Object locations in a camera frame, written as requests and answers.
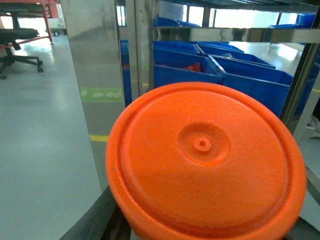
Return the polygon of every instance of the metal rack frame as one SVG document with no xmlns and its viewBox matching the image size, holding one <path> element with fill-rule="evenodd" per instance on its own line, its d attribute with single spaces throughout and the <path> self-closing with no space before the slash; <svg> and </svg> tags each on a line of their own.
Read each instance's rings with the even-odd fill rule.
<svg viewBox="0 0 320 240">
<path fill-rule="evenodd" d="M 183 1 L 184 3 L 197 3 L 201 1 Z M 248 2 L 277 2 L 277 1 L 257 1 L 250 0 Z M 288 6 L 298 1 L 278 1 L 287 2 Z M 210 28 L 210 27 L 153 27 L 153 21 L 159 12 L 159 4 L 157 0 L 126 0 L 127 11 L 127 31 L 120 31 L 120 37 L 124 35 L 129 43 L 130 71 L 131 71 L 131 87 L 132 100 L 135 100 L 146 91 L 154 88 L 153 83 L 153 41 L 186 41 L 186 42 L 252 42 L 252 43 L 307 43 L 294 74 L 290 90 L 283 107 L 280 119 L 289 128 L 297 142 L 301 139 L 306 129 L 307 123 L 311 117 L 312 111 L 320 97 L 320 73 L 316 78 L 311 94 L 300 117 L 294 116 L 298 102 L 306 86 L 307 80 L 314 66 L 317 54 L 320 49 L 320 2 L 318 1 L 300 1 L 302 6 L 308 7 L 314 12 L 318 9 L 312 28 L 304 29 L 276 29 L 276 28 Z M 210 6 L 203 4 L 205 26 L 209 25 L 208 16 L 210 16 Z M 220 9 L 235 9 L 240 6 L 214 6 Z M 241 6 L 241 9 L 273 10 L 282 9 L 284 6 L 277 5 L 249 5 Z M 308 190 L 312 197 L 320 204 L 320 180 L 307 167 Z"/>
</svg>

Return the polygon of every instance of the red metal frame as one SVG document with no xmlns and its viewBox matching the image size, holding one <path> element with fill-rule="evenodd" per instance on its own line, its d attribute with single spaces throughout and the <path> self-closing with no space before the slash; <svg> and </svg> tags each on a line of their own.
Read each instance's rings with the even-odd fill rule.
<svg viewBox="0 0 320 240">
<path fill-rule="evenodd" d="M 51 19 L 59 18 L 57 4 L 52 4 L 52 3 L 48 4 L 48 10 L 49 10 L 49 15 Z"/>
<path fill-rule="evenodd" d="M 49 21 L 48 21 L 48 15 L 47 15 L 47 11 L 46 11 L 46 6 L 49 6 L 49 4 L 58 4 L 56 2 L 56 0 L 0 0 L 0 3 L 13 3 L 13 4 L 41 4 L 42 5 L 42 13 L 43 13 L 43 18 L 44 18 L 44 21 L 45 21 L 45 26 L 46 26 L 46 29 L 48 31 L 48 36 L 44 36 L 44 37 L 35 37 L 35 38 L 32 38 L 32 39 L 28 39 L 26 41 L 22 41 L 20 42 L 20 44 L 23 44 L 23 43 L 29 43 L 29 42 L 32 42 L 32 41 L 36 41 L 36 40 L 39 40 L 39 39 L 44 39 L 44 38 L 48 38 L 50 40 L 50 42 L 52 43 L 54 40 L 53 40 L 53 37 L 52 37 L 52 33 L 51 33 L 51 29 L 50 29 L 50 26 L 49 26 Z M 55 15 L 56 13 L 54 12 L 54 10 L 50 10 L 50 7 L 49 7 L 49 13 L 50 13 L 50 16 L 51 17 L 54 17 L 53 15 Z"/>
</svg>

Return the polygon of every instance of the chair base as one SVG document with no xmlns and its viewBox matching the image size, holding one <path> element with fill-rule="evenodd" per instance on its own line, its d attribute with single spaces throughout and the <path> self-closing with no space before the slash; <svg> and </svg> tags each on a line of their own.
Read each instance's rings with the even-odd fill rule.
<svg viewBox="0 0 320 240">
<path fill-rule="evenodd" d="M 39 73 L 42 73 L 44 69 L 41 67 L 43 62 L 39 59 L 37 56 L 19 56 L 19 55 L 13 55 L 11 52 L 11 49 L 6 46 L 5 51 L 7 53 L 7 56 L 4 56 L 0 58 L 0 63 L 2 65 L 0 66 L 0 79 L 6 79 L 6 75 L 3 74 L 3 70 L 15 62 L 20 62 L 24 64 L 31 64 L 37 66 L 37 70 Z"/>
</svg>

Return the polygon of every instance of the metal shelf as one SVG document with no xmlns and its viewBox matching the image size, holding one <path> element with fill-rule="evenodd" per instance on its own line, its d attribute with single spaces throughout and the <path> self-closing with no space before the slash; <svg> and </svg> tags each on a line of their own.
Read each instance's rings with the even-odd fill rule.
<svg viewBox="0 0 320 240">
<path fill-rule="evenodd" d="M 164 0 L 165 2 L 208 7 L 213 9 L 242 9 L 277 13 L 316 13 L 319 0 Z"/>
<path fill-rule="evenodd" d="M 153 27 L 153 41 L 320 43 L 319 28 Z"/>
</svg>

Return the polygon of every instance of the epoxy floor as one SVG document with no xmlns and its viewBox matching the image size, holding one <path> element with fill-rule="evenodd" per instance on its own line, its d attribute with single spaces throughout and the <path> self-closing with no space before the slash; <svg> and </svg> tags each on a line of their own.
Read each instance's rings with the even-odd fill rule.
<svg viewBox="0 0 320 240">
<path fill-rule="evenodd" d="M 234 45 L 292 75 L 301 56 L 281 44 Z M 44 72 L 15 63 L 0 81 L 0 239 L 57 240 L 101 194 L 68 38 L 16 54 L 39 56 Z M 300 148 L 320 177 L 320 139 Z M 319 213 L 307 194 L 301 216 L 318 230 Z"/>
</svg>

